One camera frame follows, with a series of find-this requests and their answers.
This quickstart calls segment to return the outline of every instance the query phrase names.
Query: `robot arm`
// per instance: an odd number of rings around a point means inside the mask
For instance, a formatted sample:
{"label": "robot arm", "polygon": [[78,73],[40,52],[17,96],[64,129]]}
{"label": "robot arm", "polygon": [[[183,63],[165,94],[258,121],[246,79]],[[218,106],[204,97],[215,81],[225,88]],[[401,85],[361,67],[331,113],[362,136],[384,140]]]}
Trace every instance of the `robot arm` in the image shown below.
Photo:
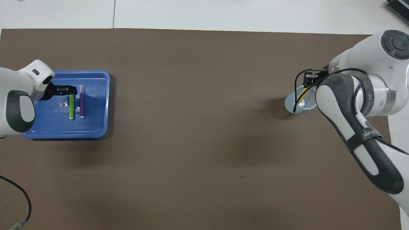
{"label": "robot arm", "polygon": [[77,94],[76,87],[55,86],[55,73],[35,60],[19,71],[0,68],[0,138],[27,132],[34,124],[33,103],[53,95]]}
{"label": "robot arm", "polygon": [[386,31],[368,37],[334,58],[333,74],[317,87],[316,102],[371,182],[409,214],[409,155],[382,140],[365,116],[390,115],[408,99],[409,37]]}

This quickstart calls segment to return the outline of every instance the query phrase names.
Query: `cable connector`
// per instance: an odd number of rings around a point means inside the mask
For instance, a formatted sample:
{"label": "cable connector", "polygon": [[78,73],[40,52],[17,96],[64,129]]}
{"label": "cable connector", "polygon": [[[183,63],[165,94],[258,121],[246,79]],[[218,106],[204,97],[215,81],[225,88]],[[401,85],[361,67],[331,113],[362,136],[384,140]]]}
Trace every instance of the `cable connector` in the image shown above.
{"label": "cable connector", "polygon": [[10,228],[10,230],[19,230],[21,229],[25,224],[27,224],[27,221],[22,221],[18,224],[16,224],[15,226],[13,226],[12,228]]}
{"label": "cable connector", "polygon": [[307,88],[310,85],[312,85],[312,79],[313,78],[315,78],[315,75],[313,75],[312,72],[305,72],[304,73],[304,81],[303,81],[304,88]]}

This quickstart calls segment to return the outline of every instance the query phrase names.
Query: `clear plastic cup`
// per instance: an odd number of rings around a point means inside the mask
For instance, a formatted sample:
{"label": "clear plastic cup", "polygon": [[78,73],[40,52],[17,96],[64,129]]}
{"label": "clear plastic cup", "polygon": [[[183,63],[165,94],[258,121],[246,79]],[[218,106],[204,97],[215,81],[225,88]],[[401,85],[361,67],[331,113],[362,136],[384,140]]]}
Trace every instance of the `clear plastic cup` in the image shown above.
{"label": "clear plastic cup", "polygon": [[[301,95],[303,90],[304,90],[304,86],[300,86],[297,88],[297,98]],[[293,113],[293,114],[298,114],[304,110],[313,109],[317,106],[317,103],[315,102],[315,93],[316,93],[316,90],[314,88],[311,88],[310,90],[308,90],[307,93],[305,94],[305,97],[298,103],[295,113],[292,112],[292,110],[294,109],[294,104],[295,104],[295,98],[294,98],[295,93],[292,93],[288,95],[287,98],[285,99],[285,108],[290,113]]]}

